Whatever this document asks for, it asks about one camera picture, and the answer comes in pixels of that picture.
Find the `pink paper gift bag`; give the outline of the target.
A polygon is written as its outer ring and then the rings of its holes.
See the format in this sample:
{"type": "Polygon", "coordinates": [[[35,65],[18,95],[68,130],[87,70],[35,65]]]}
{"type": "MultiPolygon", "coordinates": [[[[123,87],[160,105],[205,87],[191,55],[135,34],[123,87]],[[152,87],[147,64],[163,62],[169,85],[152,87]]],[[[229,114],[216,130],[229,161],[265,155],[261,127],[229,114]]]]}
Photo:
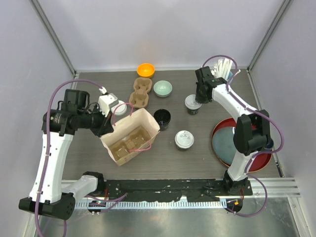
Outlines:
{"type": "Polygon", "coordinates": [[[118,121],[113,119],[113,128],[112,133],[103,135],[100,140],[118,166],[151,149],[160,132],[159,124],[145,108],[131,111],[118,121]]]}

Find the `black paper coffee cup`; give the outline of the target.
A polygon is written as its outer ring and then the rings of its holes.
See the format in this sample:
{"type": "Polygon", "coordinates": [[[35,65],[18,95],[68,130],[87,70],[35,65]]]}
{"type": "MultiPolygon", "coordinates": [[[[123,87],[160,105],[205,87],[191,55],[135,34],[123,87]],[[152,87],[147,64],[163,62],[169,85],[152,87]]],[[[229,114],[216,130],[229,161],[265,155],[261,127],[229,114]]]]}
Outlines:
{"type": "Polygon", "coordinates": [[[190,115],[196,115],[199,112],[200,106],[197,107],[187,107],[187,112],[190,115]]]}

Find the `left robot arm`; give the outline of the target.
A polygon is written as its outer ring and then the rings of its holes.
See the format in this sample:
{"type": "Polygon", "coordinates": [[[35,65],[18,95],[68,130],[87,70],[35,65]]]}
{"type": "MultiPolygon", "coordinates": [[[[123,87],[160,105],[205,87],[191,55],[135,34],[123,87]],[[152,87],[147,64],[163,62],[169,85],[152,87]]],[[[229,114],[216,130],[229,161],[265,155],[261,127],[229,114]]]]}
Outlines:
{"type": "Polygon", "coordinates": [[[57,108],[43,116],[43,147],[38,173],[28,197],[19,201],[19,209],[42,216],[68,220],[77,201],[88,194],[100,197],[105,191],[101,173],[87,171],[66,188],[62,187],[65,160],[75,132],[88,129],[101,137],[112,133],[111,109],[118,98],[110,93],[101,95],[92,105],[86,91],[67,89],[57,108]]]}

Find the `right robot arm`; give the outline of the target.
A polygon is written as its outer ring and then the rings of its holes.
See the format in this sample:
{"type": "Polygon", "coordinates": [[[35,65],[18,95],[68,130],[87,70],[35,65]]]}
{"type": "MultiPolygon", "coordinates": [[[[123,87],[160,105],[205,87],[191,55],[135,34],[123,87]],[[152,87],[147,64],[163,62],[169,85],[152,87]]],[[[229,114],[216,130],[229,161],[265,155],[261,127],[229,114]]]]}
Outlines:
{"type": "Polygon", "coordinates": [[[196,101],[218,102],[236,122],[233,143],[236,153],[223,178],[223,189],[229,195],[238,194],[246,185],[247,173],[255,157],[271,141],[269,113],[244,102],[223,78],[215,78],[208,66],[195,70],[196,101]]]}

